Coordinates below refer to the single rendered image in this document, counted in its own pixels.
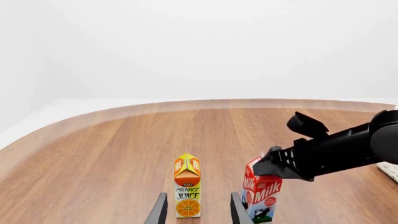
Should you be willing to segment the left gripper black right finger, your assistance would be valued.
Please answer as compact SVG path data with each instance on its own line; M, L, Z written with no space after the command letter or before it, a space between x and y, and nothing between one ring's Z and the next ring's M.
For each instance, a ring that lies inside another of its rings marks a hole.
M233 224L254 224L249 218L241 199L236 192L231 194L230 210Z

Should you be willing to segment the pale woven basket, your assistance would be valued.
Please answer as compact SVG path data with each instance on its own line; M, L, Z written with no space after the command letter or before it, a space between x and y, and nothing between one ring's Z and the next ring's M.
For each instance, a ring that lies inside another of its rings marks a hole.
M380 162L376 165L381 171L383 171L383 173L398 183L398 165L391 164L389 162Z

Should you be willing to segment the orange juice carton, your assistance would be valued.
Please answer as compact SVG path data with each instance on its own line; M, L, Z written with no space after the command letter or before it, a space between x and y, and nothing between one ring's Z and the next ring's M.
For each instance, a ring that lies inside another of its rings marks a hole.
M186 151L174 162L175 211L177 218L201 216L201 165Z

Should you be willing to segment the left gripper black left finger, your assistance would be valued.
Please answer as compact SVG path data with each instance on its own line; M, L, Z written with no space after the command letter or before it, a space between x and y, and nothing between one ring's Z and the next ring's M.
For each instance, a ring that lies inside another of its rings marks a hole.
M166 224L167 210L167 194L161 192L144 224Z

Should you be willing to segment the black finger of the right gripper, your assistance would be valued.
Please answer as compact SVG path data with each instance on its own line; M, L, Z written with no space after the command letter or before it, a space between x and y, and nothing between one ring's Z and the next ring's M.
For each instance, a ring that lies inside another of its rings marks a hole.
M261 160L256 162L252 166L252 168L255 176L266 176L266 175L280 176L279 171L277 169L277 164L272 163L271 156L264 156Z
M273 146L269 149L268 156L271 159L280 159L280 151L282 148L280 146Z

